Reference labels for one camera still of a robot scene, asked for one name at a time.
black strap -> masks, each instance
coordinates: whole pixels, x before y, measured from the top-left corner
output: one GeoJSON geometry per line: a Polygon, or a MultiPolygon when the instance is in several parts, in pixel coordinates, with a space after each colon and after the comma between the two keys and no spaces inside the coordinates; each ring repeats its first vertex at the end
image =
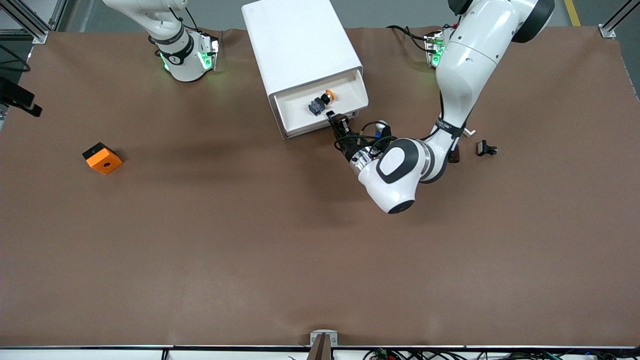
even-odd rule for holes
{"type": "Polygon", "coordinates": [[[436,126],[443,130],[448,132],[449,134],[455,136],[456,138],[459,138],[462,136],[462,134],[465,132],[465,128],[464,127],[455,127],[453,125],[451,125],[450,123],[442,120],[441,117],[438,117],[438,120],[436,121],[436,126]]]}
{"type": "Polygon", "coordinates": [[[180,25],[180,30],[178,31],[178,33],[166,40],[158,40],[156,38],[152,38],[151,35],[149,35],[149,38],[152,39],[154,43],[159,45],[171,45],[174,42],[177,42],[178,40],[180,40],[180,38],[182,37],[182,34],[184,34],[184,25],[180,25]]]}
{"type": "Polygon", "coordinates": [[[182,65],[182,63],[184,63],[184,59],[187,58],[187,56],[189,56],[191,54],[191,52],[193,51],[193,38],[191,37],[191,35],[189,36],[189,42],[187,43],[187,46],[185,46],[182,50],[178,51],[177,53],[166,53],[164,51],[161,51],[160,53],[164,56],[164,58],[166,59],[166,61],[174,64],[174,65],[182,65]]]}

metal rail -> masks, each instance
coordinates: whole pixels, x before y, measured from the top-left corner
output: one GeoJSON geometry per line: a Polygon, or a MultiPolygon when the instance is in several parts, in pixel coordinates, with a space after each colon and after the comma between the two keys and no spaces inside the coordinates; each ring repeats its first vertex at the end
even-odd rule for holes
{"type": "Polygon", "coordinates": [[[47,41],[51,28],[22,0],[0,0],[0,8],[33,36],[34,44],[44,44],[47,41]]]}
{"type": "Polygon", "coordinates": [[[616,26],[640,5],[640,0],[628,0],[607,22],[599,24],[600,34],[604,38],[615,38],[616,26]]]}

brown paper surface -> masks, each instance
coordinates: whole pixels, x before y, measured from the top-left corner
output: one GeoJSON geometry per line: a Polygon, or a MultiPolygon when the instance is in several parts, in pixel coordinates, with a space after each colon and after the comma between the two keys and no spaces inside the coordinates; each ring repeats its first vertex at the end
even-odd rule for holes
{"type": "MultiPolygon", "coordinates": [[[[355,126],[424,136],[424,53],[348,35],[370,99],[355,126]]],[[[596,28],[513,44],[461,162],[393,216],[329,129],[280,138],[245,31],[194,83],[146,37],[33,51],[20,84],[42,117],[12,110],[0,132],[0,345],[640,342],[640,106],[596,28]],[[482,139],[499,155],[477,157],[482,139]],[[81,156],[97,142],[124,159],[108,176],[81,156]]]]}

black clamp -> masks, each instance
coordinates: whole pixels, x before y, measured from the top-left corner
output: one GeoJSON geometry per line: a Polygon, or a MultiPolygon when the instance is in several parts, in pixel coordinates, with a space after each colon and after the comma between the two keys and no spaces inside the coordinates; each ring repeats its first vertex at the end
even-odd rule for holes
{"type": "Polygon", "coordinates": [[[0,103],[15,106],[29,114],[39,117],[42,108],[33,102],[34,95],[20,85],[0,77],[0,103]]]}
{"type": "Polygon", "coordinates": [[[476,151],[476,154],[478,156],[484,156],[485,154],[495,156],[497,153],[498,153],[498,148],[496,146],[487,145],[486,140],[483,140],[478,143],[478,148],[476,151]]]}

orange block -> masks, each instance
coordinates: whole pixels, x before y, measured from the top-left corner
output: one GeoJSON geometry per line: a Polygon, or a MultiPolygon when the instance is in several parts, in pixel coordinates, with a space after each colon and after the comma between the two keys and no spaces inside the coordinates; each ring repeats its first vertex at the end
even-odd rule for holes
{"type": "Polygon", "coordinates": [[[86,163],[89,164],[92,169],[103,175],[114,171],[117,167],[122,165],[122,160],[115,154],[115,152],[101,142],[95,144],[91,149],[83,152],[82,155],[86,160],[86,163]]]}

